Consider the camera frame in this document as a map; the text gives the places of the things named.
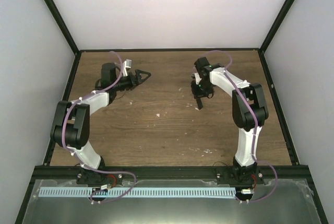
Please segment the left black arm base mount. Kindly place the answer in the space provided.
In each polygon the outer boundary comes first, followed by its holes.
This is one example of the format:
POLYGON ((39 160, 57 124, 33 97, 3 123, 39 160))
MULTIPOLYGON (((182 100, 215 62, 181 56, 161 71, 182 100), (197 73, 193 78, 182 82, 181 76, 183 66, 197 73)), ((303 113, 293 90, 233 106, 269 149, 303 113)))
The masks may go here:
POLYGON ((123 181, 123 175, 116 172, 119 167, 105 167, 103 171, 112 171, 112 174, 105 174, 101 172, 94 172, 84 168, 77 167, 76 180, 77 184, 86 184, 89 186, 99 186, 103 184, 120 185, 123 181))

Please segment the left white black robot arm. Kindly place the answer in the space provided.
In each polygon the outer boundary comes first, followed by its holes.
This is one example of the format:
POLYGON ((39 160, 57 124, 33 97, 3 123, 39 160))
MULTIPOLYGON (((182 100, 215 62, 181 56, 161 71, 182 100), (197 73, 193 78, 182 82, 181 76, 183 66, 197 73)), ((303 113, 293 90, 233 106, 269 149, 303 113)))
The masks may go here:
POLYGON ((148 78, 150 72, 136 69, 130 72, 131 60, 120 66, 105 63, 101 67, 101 77, 95 90, 73 101, 60 101, 57 104, 51 127, 51 141, 63 147, 80 161, 80 166, 89 170, 88 178, 94 184, 106 180, 103 158, 96 153, 89 141, 90 116, 110 105, 117 92, 133 90, 148 78))

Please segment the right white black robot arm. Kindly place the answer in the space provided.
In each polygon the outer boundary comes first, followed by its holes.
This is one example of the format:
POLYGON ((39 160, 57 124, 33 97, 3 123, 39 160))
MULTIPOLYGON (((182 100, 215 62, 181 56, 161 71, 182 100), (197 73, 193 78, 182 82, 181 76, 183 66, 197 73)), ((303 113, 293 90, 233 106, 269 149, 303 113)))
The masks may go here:
POLYGON ((214 87, 232 98, 232 118, 238 127, 238 146, 233 158, 232 179, 245 183, 256 172, 256 149, 259 134, 269 117, 264 90, 259 83, 249 83, 231 74, 221 64, 210 64, 206 57, 198 58, 192 74, 191 89, 197 108, 203 108, 202 98, 212 98, 214 87))

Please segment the black remote control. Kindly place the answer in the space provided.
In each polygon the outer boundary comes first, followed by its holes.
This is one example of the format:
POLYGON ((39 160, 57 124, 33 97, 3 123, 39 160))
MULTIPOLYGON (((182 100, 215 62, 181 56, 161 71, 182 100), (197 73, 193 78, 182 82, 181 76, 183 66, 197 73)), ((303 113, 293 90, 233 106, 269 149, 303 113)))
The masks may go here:
POLYGON ((197 102, 197 108, 198 110, 201 110, 203 108, 203 104, 202 104, 202 101, 201 101, 202 97, 197 97, 196 98, 196 102, 197 102))

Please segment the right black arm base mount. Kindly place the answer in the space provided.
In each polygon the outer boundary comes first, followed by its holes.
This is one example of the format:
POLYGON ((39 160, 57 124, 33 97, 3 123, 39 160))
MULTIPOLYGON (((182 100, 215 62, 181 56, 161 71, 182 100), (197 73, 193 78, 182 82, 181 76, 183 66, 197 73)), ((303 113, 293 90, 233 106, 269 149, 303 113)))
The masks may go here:
POLYGON ((251 185, 263 184, 264 180, 258 176, 257 165, 248 167, 217 166, 214 168, 218 181, 223 184, 251 185))

